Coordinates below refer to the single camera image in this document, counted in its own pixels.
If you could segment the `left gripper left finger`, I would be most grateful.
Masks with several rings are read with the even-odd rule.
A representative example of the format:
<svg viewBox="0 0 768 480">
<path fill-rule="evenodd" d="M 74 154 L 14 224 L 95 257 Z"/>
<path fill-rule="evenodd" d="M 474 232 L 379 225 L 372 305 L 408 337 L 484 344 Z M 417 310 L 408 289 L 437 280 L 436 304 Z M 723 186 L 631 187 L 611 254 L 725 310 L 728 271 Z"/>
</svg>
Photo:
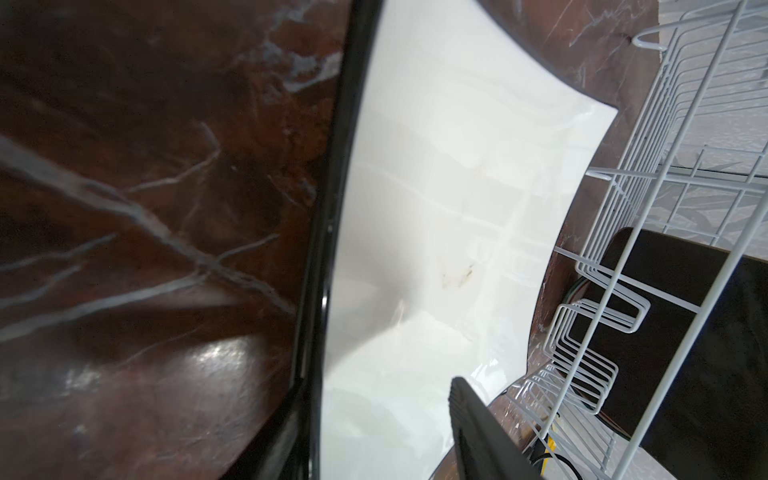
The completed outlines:
<svg viewBox="0 0 768 480">
<path fill-rule="evenodd" d="M 234 463 L 226 479 L 317 479 L 323 368 L 343 201 L 368 67 L 383 4 L 355 1 L 349 15 L 326 171 L 315 201 L 297 310 L 289 390 Z"/>
</svg>

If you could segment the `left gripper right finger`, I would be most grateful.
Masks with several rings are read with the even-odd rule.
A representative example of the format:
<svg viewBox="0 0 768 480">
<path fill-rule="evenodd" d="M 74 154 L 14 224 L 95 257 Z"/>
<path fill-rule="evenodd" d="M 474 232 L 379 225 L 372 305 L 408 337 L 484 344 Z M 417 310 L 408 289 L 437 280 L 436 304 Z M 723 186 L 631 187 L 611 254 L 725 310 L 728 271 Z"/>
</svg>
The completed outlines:
<svg viewBox="0 0 768 480">
<path fill-rule="evenodd" d="M 451 380 L 449 413 L 460 479 L 540 478 L 462 377 Z"/>
</svg>

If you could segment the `black square plate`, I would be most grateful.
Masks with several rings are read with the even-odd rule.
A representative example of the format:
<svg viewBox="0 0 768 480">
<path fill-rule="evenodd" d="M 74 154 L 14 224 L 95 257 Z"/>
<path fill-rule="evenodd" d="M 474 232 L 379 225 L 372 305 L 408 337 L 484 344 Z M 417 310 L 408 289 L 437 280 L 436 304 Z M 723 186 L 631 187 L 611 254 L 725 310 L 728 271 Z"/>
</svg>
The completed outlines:
<svg viewBox="0 0 768 480">
<path fill-rule="evenodd" d="M 590 346 L 618 365 L 602 413 L 631 435 L 726 260 L 725 251 L 652 231 L 639 235 L 624 274 L 666 292 L 651 297 L 632 334 L 601 326 Z M 767 265 L 743 257 L 641 444 L 679 479 L 767 475 Z"/>
</svg>

